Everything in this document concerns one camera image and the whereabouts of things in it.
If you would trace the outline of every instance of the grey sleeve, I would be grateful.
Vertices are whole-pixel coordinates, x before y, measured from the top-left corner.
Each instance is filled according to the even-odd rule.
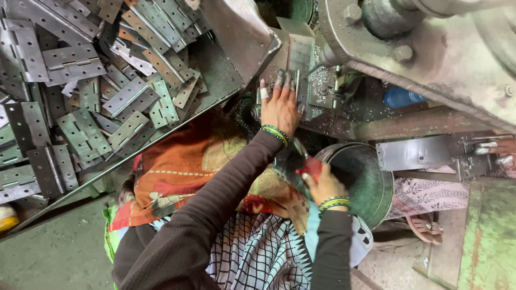
[[[351,247],[352,217],[350,212],[328,210],[322,216],[317,244],[312,290],[351,289],[349,248]]]

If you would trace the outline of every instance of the pile of metal hinges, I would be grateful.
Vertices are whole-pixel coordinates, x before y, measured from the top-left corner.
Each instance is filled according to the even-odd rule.
[[[207,92],[187,45],[209,28],[185,0],[0,0],[0,21],[0,204],[57,200]]]

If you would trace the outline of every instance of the metal container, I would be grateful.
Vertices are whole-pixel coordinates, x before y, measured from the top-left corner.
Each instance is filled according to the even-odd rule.
[[[332,173],[349,191],[351,211],[371,230],[385,220],[394,199],[394,177],[380,170],[374,147],[359,142],[334,144],[315,158],[331,165]]]

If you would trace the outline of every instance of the yellow object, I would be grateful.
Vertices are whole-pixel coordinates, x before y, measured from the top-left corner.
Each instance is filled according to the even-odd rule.
[[[19,223],[18,217],[0,219],[0,232],[7,231]]]
[[[278,137],[281,140],[281,142],[283,143],[283,145],[285,145],[285,147],[288,147],[288,139],[287,139],[286,135],[283,132],[281,132],[279,129],[276,129],[275,127],[270,126],[270,125],[263,125],[262,130],[265,130],[265,131],[275,135],[276,137]]]
[[[327,202],[323,202],[319,206],[319,208],[322,210],[322,209],[327,208],[328,206],[336,204],[336,203],[345,203],[345,204],[349,205],[349,200],[343,199],[343,198],[330,200],[330,201],[327,201]]]

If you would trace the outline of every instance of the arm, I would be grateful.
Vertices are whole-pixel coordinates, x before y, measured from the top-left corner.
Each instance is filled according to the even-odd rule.
[[[145,247],[156,235],[156,231],[149,224],[129,227],[118,244],[113,258],[111,277],[116,285],[120,285],[131,270]]]
[[[311,289],[351,289],[349,248],[351,216],[348,212],[327,210],[317,229],[317,244]]]
[[[292,137],[301,116],[297,112],[290,78],[287,77],[283,88],[280,79],[272,98],[262,96],[262,123],[273,125]],[[265,88],[265,81],[262,80],[260,85]],[[277,137],[260,130],[172,215],[140,255],[120,289],[218,288],[205,272],[212,243],[251,184],[282,146]]]
[[[328,164],[322,165],[319,181],[303,173],[301,176],[317,205],[336,196],[347,196],[344,185],[330,172]],[[346,290],[351,289],[349,277],[349,248],[351,247],[352,217],[346,206],[331,207],[324,212],[317,234],[319,243],[315,261],[311,289]]]

